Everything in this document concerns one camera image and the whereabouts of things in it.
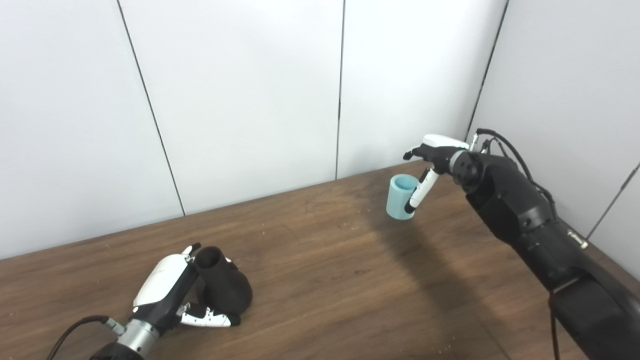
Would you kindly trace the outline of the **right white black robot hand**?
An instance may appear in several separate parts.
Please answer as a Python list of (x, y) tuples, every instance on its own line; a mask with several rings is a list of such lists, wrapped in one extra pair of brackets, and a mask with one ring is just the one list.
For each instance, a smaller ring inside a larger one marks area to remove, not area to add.
[(430, 166), (428, 166), (419, 177), (418, 185), (416, 185), (404, 206), (407, 214), (413, 214), (415, 212), (432, 187), (434, 187), (440, 175), (451, 173), (451, 162), (455, 161), (457, 155), (469, 149), (470, 146), (468, 143), (453, 137), (439, 134), (426, 134), (419, 146), (403, 154), (402, 159), (404, 161), (409, 161), (413, 157), (419, 157), (422, 158), (423, 161), (430, 163)]

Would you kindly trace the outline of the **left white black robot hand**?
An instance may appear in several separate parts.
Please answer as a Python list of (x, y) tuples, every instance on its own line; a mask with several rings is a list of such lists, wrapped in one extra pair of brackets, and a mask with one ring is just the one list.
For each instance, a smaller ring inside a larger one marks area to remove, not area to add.
[(178, 325), (201, 328), (237, 327), (239, 315), (224, 313), (204, 303), (185, 302), (199, 278), (194, 243), (181, 253), (162, 258), (154, 267), (133, 301), (130, 319), (148, 324), (160, 337)]

